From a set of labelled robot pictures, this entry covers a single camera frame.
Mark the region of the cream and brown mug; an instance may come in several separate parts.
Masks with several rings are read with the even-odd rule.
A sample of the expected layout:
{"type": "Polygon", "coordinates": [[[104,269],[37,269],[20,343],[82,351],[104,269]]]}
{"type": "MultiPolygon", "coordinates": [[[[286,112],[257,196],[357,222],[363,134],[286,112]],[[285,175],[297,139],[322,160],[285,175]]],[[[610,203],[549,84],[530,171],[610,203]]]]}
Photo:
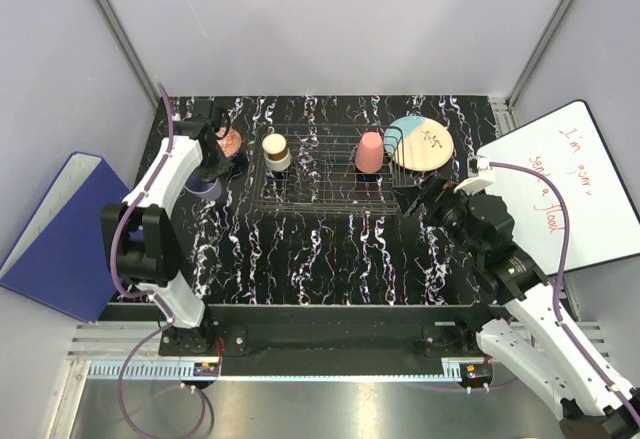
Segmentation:
{"type": "Polygon", "coordinates": [[[270,170],[282,172],[290,167],[291,154],[283,135],[267,134],[262,140],[262,149],[265,164],[270,170]]]}

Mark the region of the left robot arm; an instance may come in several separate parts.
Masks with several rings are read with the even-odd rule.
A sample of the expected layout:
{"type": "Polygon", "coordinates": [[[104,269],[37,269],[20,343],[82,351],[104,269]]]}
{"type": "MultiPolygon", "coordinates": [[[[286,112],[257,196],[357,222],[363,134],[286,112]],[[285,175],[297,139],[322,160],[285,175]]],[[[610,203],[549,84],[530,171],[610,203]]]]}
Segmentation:
{"type": "Polygon", "coordinates": [[[193,354],[203,355],[214,347],[216,331],[181,272],[184,255],[171,215],[193,174],[213,184],[230,170],[220,140],[231,131],[231,117],[206,100],[195,101],[186,119],[174,114],[170,100],[165,111],[168,133],[159,152],[121,202],[104,206],[101,230],[117,292],[130,299],[147,297],[164,314],[165,330],[181,337],[193,354]]]}

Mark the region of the pink cup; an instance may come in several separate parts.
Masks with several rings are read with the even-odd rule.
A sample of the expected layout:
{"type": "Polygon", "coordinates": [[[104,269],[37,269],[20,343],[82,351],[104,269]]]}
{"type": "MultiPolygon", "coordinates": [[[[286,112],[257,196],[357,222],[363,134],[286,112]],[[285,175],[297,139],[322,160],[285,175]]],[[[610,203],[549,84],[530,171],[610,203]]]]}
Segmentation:
{"type": "Polygon", "coordinates": [[[377,132],[365,133],[358,144],[355,167],[364,174],[377,173],[383,165],[383,139],[377,132]]]}

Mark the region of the purple cup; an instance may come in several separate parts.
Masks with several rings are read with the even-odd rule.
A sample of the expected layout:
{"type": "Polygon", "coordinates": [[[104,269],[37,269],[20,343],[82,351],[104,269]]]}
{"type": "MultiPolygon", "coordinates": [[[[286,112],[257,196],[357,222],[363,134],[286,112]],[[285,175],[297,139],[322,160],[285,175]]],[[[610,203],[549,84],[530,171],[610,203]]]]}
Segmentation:
{"type": "Polygon", "coordinates": [[[185,189],[192,195],[208,202],[215,202],[222,194],[222,183],[219,179],[205,179],[194,171],[185,183],[185,189]]]}

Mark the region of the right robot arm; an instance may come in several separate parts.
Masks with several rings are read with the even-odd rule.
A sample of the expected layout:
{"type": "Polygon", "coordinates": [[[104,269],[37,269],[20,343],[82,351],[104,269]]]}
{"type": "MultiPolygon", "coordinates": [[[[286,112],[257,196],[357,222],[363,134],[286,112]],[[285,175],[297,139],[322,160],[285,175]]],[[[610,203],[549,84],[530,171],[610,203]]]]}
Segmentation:
{"type": "Polygon", "coordinates": [[[554,285],[514,241],[515,220],[501,197],[469,195],[438,176],[395,186],[392,194],[405,216],[425,208],[428,224],[443,228],[469,257],[490,303],[533,337],[521,339],[490,305],[476,305],[454,330],[460,352],[482,352],[506,366],[553,412],[567,438],[638,436],[638,388],[596,350],[566,313],[554,285]]]}

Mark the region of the cream and blue plate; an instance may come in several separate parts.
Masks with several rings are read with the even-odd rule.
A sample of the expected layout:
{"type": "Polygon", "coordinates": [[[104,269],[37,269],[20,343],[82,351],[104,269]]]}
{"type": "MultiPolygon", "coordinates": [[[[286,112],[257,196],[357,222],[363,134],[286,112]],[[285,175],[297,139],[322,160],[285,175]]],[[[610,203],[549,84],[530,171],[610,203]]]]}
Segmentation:
{"type": "Polygon", "coordinates": [[[430,172],[444,166],[454,154],[448,129],[436,120],[406,116],[384,131],[383,144],[390,159],[413,172],[430,172]]]}

